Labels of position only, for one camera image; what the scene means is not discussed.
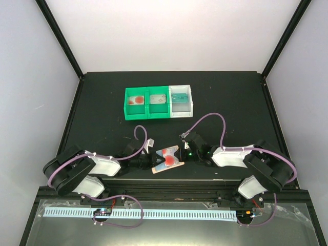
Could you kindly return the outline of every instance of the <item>black tabletop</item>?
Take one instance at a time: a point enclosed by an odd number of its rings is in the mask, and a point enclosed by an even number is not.
[[[192,118],[124,119],[127,87],[190,85],[194,102]],[[143,125],[155,140],[154,150],[180,145],[179,135],[210,112],[222,114],[227,123],[225,146],[246,146],[264,139],[279,148],[274,127],[256,72],[89,72],[86,74],[65,148],[74,144],[91,152],[114,155]],[[143,139],[142,130],[138,131]],[[196,131],[209,144],[218,144],[222,122],[217,116],[203,120]],[[118,179],[213,180],[242,179],[243,168],[207,168],[193,162],[161,173],[132,170]]]

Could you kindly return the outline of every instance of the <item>black metal frame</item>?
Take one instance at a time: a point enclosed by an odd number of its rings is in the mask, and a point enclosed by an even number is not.
[[[232,182],[226,182],[225,184],[217,184],[216,182],[210,182],[206,186],[189,186],[184,183],[178,184],[161,184],[155,185],[151,182],[144,182],[143,184],[131,182],[116,183],[110,180],[106,181],[107,185],[114,188],[124,189],[126,194],[136,197],[138,200],[154,200],[154,201],[176,201],[176,198],[183,199],[184,201],[202,201],[213,202],[217,199],[218,192],[233,191],[235,185]],[[263,200],[266,202],[274,202],[273,195],[270,193],[264,193]],[[58,194],[49,187],[40,187],[36,195],[34,204],[28,222],[26,224],[20,246],[24,246],[27,243],[28,236],[30,234],[34,217],[37,212],[37,208],[42,199],[65,199],[65,200],[80,200],[81,197],[77,193],[71,193],[65,197],[60,197]],[[310,195],[306,190],[297,189],[284,189],[282,192],[277,193],[277,200],[280,203],[305,203],[310,214],[312,224],[315,229],[316,236],[320,246],[326,245],[323,232],[321,230],[316,212],[314,210]]]
[[[68,60],[70,61],[72,67],[74,68],[78,78],[80,79],[74,102],[68,117],[68,121],[65,127],[65,131],[63,137],[60,142],[60,146],[58,149],[58,153],[62,152],[65,149],[67,137],[70,132],[72,120],[75,114],[75,110],[79,101],[79,97],[81,94],[81,89],[84,84],[84,74],[80,69],[66,39],[61,32],[54,16],[52,15],[47,3],[45,0],[35,0],[39,5],[43,15],[45,16],[49,26],[51,27],[52,31],[54,32],[60,46],[62,47],[63,51],[65,52]],[[283,133],[277,118],[277,114],[275,112],[275,108],[270,96],[270,92],[267,87],[266,78],[273,68],[275,62],[277,61],[280,53],[282,52],[283,48],[285,47],[286,43],[288,42],[289,38],[291,37],[293,31],[295,30],[297,24],[299,23],[300,19],[302,18],[304,12],[306,11],[307,7],[309,6],[311,0],[301,0],[300,4],[298,5],[292,19],[290,20],[289,24],[287,25],[281,39],[279,40],[273,54],[271,55],[265,69],[263,70],[259,82],[261,83],[263,94],[266,99],[266,104],[272,119],[272,123],[276,132],[276,136],[278,139],[279,147],[281,151],[286,155],[289,156],[288,149],[283,137]],[[220,190],[227,191],[229,189],[233,190],[236,187],[236,182],[234,181],[202,181],[202,182],[188,182],[188,181],[162,181],[161,184],[157,184],[155,181],[128,181],[128,180],[105,180],[107,185],[110,185],[113,188],[120,188],[127,191],[127,194],[133,195],[140,200],[172,200],[175,198],[180,198],[183,194],[183,199],[188,200],[199,200],[199,201],[212,201],[216,199],[217,192]],[[273,202],[273,196],[271,194],[264,193],[263,198],[268,202]],[[314,210],[310,195],[308,191],[299,190],[298,189],[298,182],[295,181],[292,183],[291,186],[286,186],[284,190],[277,194],[277,198],[279,202],[300,202],[306,203],[307,209],[310,213],[310,217],[312,223],[315,228],[315,232],[317,238],[319,240],[320,245],[326,245],[325,238],[323,236],[323,232],[321,230],[316,212]],[[22,240],[20,245],[26,245],[33,221],[34,216],[36,214],[39,202],[41,199],[62,199],[59,197],[57,193],[49,188],[49,187],[40,187],[37,193],[35,202],[32,206],[32,210],[24,230]],[[65,196],[65,199],[80,199],[78,194],[70,194]]]

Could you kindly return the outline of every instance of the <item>white wall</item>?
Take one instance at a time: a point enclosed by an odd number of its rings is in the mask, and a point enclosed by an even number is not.
[[[78,79],[34,0],[0,14],[0,245],[18,245]]]
[[[328,1],[312,1],[268,85],[303,189],[328,240]]]
[[[47,0],[83,72],[262,72],[300,0]]]

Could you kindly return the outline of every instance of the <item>plastic container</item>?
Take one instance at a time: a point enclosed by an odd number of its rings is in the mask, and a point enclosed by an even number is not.
[[[168,86],[148,87],[148,119],[170,118],[170,94]],[[165,95],[166,102],[164,104],[152,104],[151,96]]]
[[[130,105],[129,101],[131,96],[143,96],[144,104]],[[124,100],[125,120],[148,119],[148,101],[149,95],[147,87],[126,88]]]
[[[171,106],[170,106],[171,118],[193,117],[194,103],[191,96],[190,85],[169,86],[169,94],[170,94],[170,99],[172,99],[172,94],[186,94],[188,96],[186,103],[174,103],[171,100]]]

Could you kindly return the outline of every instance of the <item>teal package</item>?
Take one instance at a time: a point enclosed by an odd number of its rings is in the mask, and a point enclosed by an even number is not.
[[[172,93],[171,98],[173,104],[187,104],[189,101],[186,93]]]

